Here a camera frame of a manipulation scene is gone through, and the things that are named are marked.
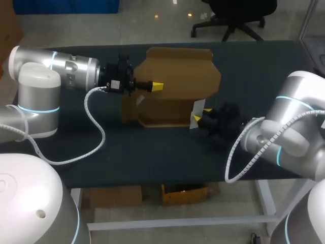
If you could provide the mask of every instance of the blue bin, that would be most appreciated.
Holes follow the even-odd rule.
[[[119,0],[13,0],[16,14],[117,13]]]

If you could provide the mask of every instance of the metal table frame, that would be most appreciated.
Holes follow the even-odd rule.
[[[141,229],[155,227],[172,226],[202,226],[202,225],[229,225],[229,224],[249,224],[267,223],[267,232],[272,234],[276,225],[293,209],[302,197],[315,185],[309,179],[296,179],[282,204],[276,209],[274,200],[267,180],[256,180],[255,185],[258,191],[260,203],[263,208],[263,215],[243,216],[243,217],[223,217],[223,218],[192,218],[192,219],[167,219],[167,220],[141,220],[88,223],[90,231],[99,230],[119,230],[119,229]],[[82,189],[72,189],[71,196],[80,208],[82,199]]]

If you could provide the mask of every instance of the table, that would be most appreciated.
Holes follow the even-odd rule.
[[[293,71],[311,71],[312,67],[299,44],[292,41],[181,43],[155,45],[120,45],[54,48],[59,52],[98,58],[101,64],[116,62],[118,54],[129,54],[134,67],[146,57],[151,46],[208,48],[213,63],[221,72],[219,92],[206,100],[206,107],[220,107],[223,102],[237,102],[247,116],[264,116],[271,107],[286,77]],[[41,151],[50,160],[74,158],[95,148],[101,135],[84,108],[84,91],[63,89],[61,92],[59,129],[50,137],[37,140]],[[224,169],[230,145],[217,137],[207,138],[200,130],[189,128],[142,128],[138,123],[122,124],[119,114],[120,96],[99,93],[90,98],[89,109],[107,133],[103,148],[77,163],[54,167],[76,202],[80,188],[141,185],[190,184],[224,181]],[[2,144],[0,153],[34,151],[29,142]],[[238,149],[230,177],[237,174],[252,155]],[[266,179],[298,176],[259,160],[242,178],[256,181],[265,215],[239,218],[203,218],[89,224],[90,230],[145,228],[179,225],[277,222],[313,185],[298,179],[276,213]]]

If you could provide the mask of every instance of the chair base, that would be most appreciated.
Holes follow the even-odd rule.
[[[255,31],[253,31],[251,28],[249,28],[244,23],[229,23],[225,19],[217,19],[215,16],[211,17],[210,21],[194,24],[191,31],[191,37],[195,38],[197,37],[197,28],[201,27],[209,27],[209,26],[228,26],[222,41],[225,42],[228,40],[229,36],[235,32],[235,29],[240,29],[242,32],[248,34],[250,37],[254,38],[257,41],[263,41],[263,38],[260,37]],[[265,27],[265,19],[262,17],[259,21],[260,28]]]

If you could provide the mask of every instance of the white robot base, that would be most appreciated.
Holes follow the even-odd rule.
[[[23,154],[1,154],[0,162],[0,243],[91,243],[76,204],[49,164]]]

